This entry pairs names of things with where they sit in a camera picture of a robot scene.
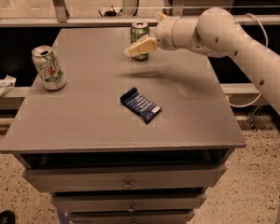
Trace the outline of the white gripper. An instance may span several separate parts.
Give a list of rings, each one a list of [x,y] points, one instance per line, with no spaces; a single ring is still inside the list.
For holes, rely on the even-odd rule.
[[[158,22],[154,31],[155,38],[149,35],[142,36],[124,50],[126,56],[136,57],[152,53],[158,46],[163,50],[177,50],[174,42],[174,28],[180,18],[166,17],[162,12],[157,12],[155,18]]]

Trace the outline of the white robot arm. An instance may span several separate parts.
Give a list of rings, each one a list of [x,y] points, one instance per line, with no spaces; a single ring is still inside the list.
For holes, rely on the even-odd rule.
[[[158,15],[153,36],[144,35],[125,50],[128,56],[156,49],[186,49],[229,57],[280,117],[280,55],[248,35],[227,10],[207,9],[197,20]],[[188,224],[280,224],[280,175],[239,175],[223,183],[227,208],[206,207]]]

